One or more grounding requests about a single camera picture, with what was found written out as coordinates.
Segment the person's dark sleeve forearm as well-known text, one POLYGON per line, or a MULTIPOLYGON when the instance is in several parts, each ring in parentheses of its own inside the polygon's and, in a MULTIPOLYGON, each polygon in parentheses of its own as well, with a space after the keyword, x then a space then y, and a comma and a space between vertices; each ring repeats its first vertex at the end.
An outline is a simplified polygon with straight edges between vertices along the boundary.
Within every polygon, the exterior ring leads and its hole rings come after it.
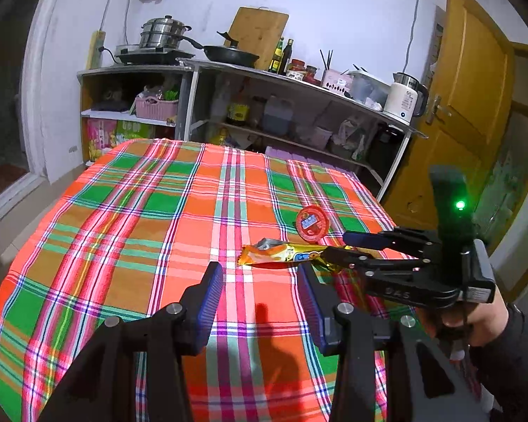
POLYGON ((477 378, 497 400, 505 421, 528 421, 528 317, 507 306, 503 332, 484 346, 470 349, 477 378))

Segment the person's right hand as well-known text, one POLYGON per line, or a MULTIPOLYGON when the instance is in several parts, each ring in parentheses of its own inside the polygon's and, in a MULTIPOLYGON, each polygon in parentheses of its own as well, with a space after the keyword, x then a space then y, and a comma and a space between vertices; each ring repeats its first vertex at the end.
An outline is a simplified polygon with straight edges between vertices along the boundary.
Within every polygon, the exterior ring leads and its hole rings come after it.
POLYGON ((485 346, 498 338, 509 319, 508 307, 498 287, 492 303, 462 303, 440 311, 417 308, 416 313, 430 337, 436 337, 443 328, 467 327, 467 344, 473 347, 485 346))

